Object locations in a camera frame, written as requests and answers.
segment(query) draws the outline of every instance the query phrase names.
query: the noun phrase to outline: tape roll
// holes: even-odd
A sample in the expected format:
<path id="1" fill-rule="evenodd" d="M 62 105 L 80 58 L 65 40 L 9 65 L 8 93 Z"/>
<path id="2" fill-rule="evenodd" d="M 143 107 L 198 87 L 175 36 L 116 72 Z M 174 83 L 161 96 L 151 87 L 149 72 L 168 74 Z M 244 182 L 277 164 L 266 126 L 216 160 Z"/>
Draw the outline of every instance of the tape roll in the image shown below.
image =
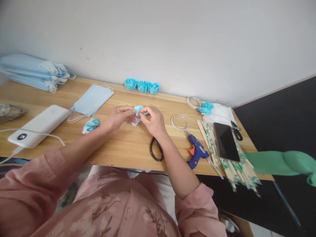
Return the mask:
<path id="1" fill-rule="evenodd" d="M 185 122 L 187 123 L 187 126 L 186 126 L 184 129 L 178 128 L 178 127 L 174 124 L 173 118 L 174 118 L 175 116 L 180 116 L 181 118 L 183 118 L 183 119 L 185 120 Z M 171 117 L 171 124 L 172 124 L 172 126 L 173 126 L 175 129 L 178 129 L 179 131 L 185 131 L 185 130 L 187 130 L 187 129 L 189 128 L 189 121 L 187 120 L 186 117 L 184 117 L 184 116 L 181 115 L 181 114 L 174 114 L 174 115 L 172 115 L 172 117 Z"/>
<path id="2" fill-rule="evenodd" d="M 199 104 L 199 106 L 193 105 L 193 104 L 190 102 L 190 99 L 193 99 L 193 100 L 197 101 L 198 104 Z M 197 97 L 195 97 L 195 96 L 189 96 L 189 97 L 187 98 L 187 104 L 188 104 L 192 109 L 197 109 L 197 108 L 200 108 L 200 107 L 202 106 L 202 101 L 200 101 L 200 99 L 197 98 Z"/>

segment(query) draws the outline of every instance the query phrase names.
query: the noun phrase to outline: pink shirt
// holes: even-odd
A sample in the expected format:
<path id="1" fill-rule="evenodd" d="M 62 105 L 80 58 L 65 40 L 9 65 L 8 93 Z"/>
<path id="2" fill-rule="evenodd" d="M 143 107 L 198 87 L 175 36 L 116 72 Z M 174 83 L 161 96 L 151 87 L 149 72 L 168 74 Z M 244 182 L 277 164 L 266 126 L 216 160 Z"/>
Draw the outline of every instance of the pink shirt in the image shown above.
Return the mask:
<path id="1" fill-rule="evenodd" d="M 52 216 L 77 177 L 59 150 L 9 171 L 0 180 L 0 236 L 226 236 L 204 184 L 175 197 L 177 226 L 149 175 L 116 169 L 86 179 L 75 202 Z"/>

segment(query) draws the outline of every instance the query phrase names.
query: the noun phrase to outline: sleeve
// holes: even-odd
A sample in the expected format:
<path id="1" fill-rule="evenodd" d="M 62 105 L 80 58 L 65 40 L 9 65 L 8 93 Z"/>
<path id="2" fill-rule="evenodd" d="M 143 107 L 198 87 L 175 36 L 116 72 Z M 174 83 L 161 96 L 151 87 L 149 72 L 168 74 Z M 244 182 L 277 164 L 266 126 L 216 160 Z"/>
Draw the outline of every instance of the sleeve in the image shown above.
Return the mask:
<path id="1" fill-rule="evenodd" d="M 59 149 L 9 171 L 0 180 L 0 236 L 30 236 L 77 177 Z"/>
<path id="2" fill-rule="evenodd" d="M 201 183 L 184 200 L 175 197 L 175 214 L 182 236 L 227 236 L 212 196 L 213 190 Z"/>

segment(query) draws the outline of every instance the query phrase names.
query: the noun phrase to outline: glue gun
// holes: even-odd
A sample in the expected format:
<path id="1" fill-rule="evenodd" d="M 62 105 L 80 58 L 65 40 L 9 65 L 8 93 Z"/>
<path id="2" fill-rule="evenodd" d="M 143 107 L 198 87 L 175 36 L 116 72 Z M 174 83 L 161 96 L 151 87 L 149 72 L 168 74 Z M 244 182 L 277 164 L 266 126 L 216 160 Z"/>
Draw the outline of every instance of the glue gun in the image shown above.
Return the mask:
<path id="1" fill-rule="evenodd" d="M 188 136 L 189 136 L 189 141 L 192 143 L 193 148 L 189 150 L 189 152 L 192 154 L 192 158 L 190 161 L 187 161 L 191 169 L 194 169 L 197 164 L 199 159 L 202 157 L 203 159 L 208 158 L 210 155 L 208 154 L 207 151 L 204 150 L 204 147 L 202 144 L 193 136 L 191 133 L 186 131 Z"/>

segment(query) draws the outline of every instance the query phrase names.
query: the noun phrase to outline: smartphone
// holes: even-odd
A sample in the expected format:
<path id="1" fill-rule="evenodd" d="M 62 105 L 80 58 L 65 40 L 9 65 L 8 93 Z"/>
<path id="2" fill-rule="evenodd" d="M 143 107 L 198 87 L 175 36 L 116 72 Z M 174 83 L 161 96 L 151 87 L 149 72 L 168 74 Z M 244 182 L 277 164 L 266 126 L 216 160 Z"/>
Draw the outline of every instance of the smartphone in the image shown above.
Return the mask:
<path id="1" fill-rule="evenodd" d="M 233 133 L 228 125 L 213 123 L 219 155 L 227 160 L 240 162 Z"/>

